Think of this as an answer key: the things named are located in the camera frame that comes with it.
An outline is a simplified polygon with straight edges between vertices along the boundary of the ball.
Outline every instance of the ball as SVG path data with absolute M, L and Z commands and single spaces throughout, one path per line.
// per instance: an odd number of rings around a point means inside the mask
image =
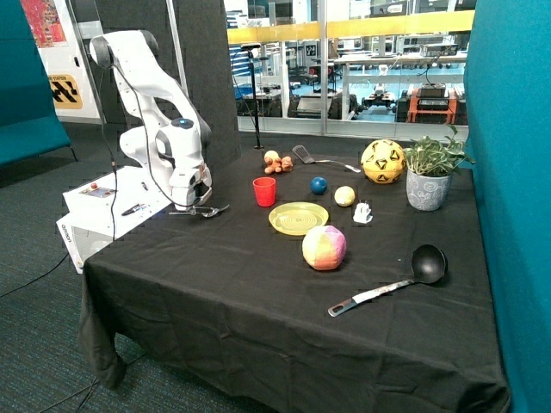
M 366 177 L 375 183 L 387 184 L 399 180 L 406 170 L 406 157 L 402 147 L 390 139 L 372 142 L 362 154 L 362 167 Z
M 316 195 L 322 195 L 327 190 L 327 181 L 321 176 L 316 176 L 310 181 L 310 189 Z
M 351 187 L 339 187 L 335 191 L 335 202 L 341 207 L 349 207 L 354 203 L 356 194 Z
M 332 225 L 314 226 L 302 240 L 302 255 L 318 271 L 335 269 L 346 254 L 346 238 Z

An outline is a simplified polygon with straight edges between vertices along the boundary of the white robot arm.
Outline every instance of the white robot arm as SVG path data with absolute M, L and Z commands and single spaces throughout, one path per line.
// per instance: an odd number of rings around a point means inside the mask
M 202 157 L 210 128 L 164 72 L 152 52 L 155 39 L 138 30 L 93 38 L 90 54 L 103 68 L 114 68 L 124 109 L 144 125 L 121 135 L 121 149 L 146 171 L 145 179 L 159 187 L 177 210 L 202 205 L 212 193 L 210 170 Z M 168 119 L 155 98 L 171 102 L 182 116 Z

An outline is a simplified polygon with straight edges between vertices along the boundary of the gray flower pot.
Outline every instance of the gray flower pot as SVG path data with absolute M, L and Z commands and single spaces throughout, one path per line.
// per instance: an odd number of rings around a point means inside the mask
M 407 200 L 420 211 L 437 210 L 446 200 L 451 177 L 452 175 L 437 178 L 421 176 L 407 170 Z

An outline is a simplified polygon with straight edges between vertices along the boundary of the red poster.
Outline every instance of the red poster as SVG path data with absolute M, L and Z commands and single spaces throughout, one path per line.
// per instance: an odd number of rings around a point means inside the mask
M 37 47 L 56 47 L 67 44 L 53 0 L 21 0 L 21 4 Z

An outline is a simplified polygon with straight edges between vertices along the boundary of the pink and yellow ball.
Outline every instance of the pink and yellow ball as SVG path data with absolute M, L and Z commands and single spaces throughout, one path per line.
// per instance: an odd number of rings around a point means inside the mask
M 332 225 L 314 226 L 302 240 L 302 255 L 318 271 L 335 269 L 346 254 L 346 238 Z

